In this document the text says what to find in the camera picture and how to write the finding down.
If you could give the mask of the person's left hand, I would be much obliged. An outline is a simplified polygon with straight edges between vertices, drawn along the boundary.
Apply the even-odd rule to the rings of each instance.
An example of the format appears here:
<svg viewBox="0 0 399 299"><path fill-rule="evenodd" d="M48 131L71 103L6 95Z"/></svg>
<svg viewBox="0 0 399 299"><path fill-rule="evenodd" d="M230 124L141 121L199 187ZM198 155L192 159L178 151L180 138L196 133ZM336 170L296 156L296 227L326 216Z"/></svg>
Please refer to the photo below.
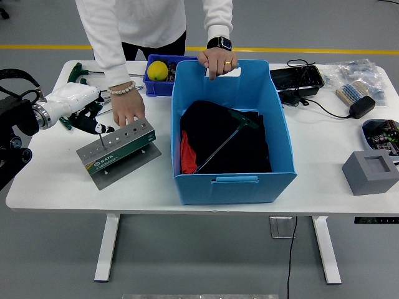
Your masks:
<svg viewBox="0 0 399 299"><path fill-rule="evenodd" d="M217 76L227 74L238 65L238 55L236 52L218 47L199 52L197 58L198 62L208 70L211 81Z"/></svg>

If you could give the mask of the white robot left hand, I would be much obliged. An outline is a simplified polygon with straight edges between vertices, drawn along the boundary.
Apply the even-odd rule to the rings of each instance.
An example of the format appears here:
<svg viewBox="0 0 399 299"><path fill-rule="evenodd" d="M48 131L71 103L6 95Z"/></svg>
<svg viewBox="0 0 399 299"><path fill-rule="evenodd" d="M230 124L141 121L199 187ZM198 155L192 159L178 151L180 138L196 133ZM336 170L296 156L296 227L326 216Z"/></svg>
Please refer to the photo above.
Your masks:
<svg viewBox="0 0 399 299"><path fill-rule="evenodd" d="M113 127L103 125L95 119L103 103L99 88L69 82L46 95L42 101L34 104L33 108L42 130L54 126L63 118L71 127L99 135L115 131Z"/></svg>

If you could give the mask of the person's right hand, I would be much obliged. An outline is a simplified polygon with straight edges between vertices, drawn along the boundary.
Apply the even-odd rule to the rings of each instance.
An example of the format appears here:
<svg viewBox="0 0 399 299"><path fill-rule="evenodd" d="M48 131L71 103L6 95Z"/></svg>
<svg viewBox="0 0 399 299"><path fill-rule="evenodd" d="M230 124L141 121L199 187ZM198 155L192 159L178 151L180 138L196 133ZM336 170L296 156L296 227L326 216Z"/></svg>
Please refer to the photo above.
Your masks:
<svg viewBox="0 0 399 299"><path fill-rule="evenodd" d="M113 120L119 127L126 126L136 119L145 117L143 98L135 88L121 95L111 95L110 99Z"/></svg>

